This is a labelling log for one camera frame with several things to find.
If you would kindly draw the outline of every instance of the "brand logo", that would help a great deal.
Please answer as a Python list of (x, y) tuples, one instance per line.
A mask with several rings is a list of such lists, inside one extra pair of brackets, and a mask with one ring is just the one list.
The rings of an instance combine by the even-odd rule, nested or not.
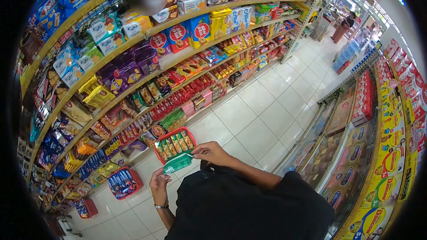
[(353, 173), (353, 167), (348, 168), (347, 173), (344, 175), (344, 178), (341, 180), (341, 182), (339, 184), (340, 185), (346, 185), (347, 182), (349, 181), (352, 173)]
[(360, 145), (357, 145), (354, 148), (353, 154), (351, 154), (350, 161), (353, 161), (353, 160), (355, 160), (357, 158), (357, 155), (359, 154), (359, 151), (360, 151)]
[(201, 23), (197, 25), (194, 30), (194, 35), (196, 38), (206, 37), (209, 34), (209, 25), (206, 23)]

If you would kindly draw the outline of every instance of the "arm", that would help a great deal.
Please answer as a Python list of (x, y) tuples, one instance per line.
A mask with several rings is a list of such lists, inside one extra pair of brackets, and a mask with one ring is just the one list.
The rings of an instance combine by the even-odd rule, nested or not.
[(157, 213), (163, 221), (166, 229), (175, 223), (175, 215), (169, 210), (169, 201), (167, 200), (166, 184), (171, 181), (169, 175), (163, 174), (163, 167), (153, 173), (150, 180), (151, 193), (155, 205), (168, 206), (168, 208), (157, 208)]
[(200, 144), (191, 153), (196, 159), (204, 159), (218, 166), (232, 168), (249, 181), (265, 189), (273, 189), (282, 179), (275, 174), (259, 170), (232, 157), (214, 141)]

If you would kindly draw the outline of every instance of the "finger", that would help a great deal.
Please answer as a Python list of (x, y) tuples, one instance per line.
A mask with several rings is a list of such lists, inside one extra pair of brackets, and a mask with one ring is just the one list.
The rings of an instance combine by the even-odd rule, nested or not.
[(210, 157), (211, 157), (211, 154), (201, 154), (201, 153), (195, 154), (193, 156), (193, 158), (195, 158), (195, 159), (204, 159), (204, 160), (207, 160), (207, 161), (209, 161)]
[(155, 172), (153, 173), (153, 175), (151, 176), (150, 183), (151, 183), (151, 182), (156, 182), (156, 181), (157, 181), (157, 179), (158, 179), (158, 176), (159, 176), (160, 174), (163, 174), (163, 167), (162, 167), (162, 168), (160, 168), (160, 169), (158, 169), (157, 171), (155, 171)]

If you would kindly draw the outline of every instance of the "yellow box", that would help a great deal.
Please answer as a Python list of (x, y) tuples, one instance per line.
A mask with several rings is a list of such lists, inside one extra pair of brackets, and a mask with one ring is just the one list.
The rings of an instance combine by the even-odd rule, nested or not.
[(376, 236), (380, 236), (384, 232), (392, 212), (393, 207), (360, 208), (353, 222), (345, 231), (343, 238), (366, 240), (369, 237), (370, 239), (377, 239)]

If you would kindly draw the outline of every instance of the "hand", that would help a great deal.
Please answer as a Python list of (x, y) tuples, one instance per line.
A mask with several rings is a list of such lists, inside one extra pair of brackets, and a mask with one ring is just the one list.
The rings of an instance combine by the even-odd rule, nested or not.
[(229, 167), (236, 160), (229, 155), (216, 141), (211, 141), (198, 145), (192, 152), (193, 158), (204, 159), (218, 166)]
[(154, 204), (165, 206), (169, 204), (167, 200), (166, 184), (171, 181), (170, 176), (163, 174), (163, 167), (153, 173), (150, 180), (151, 193)]

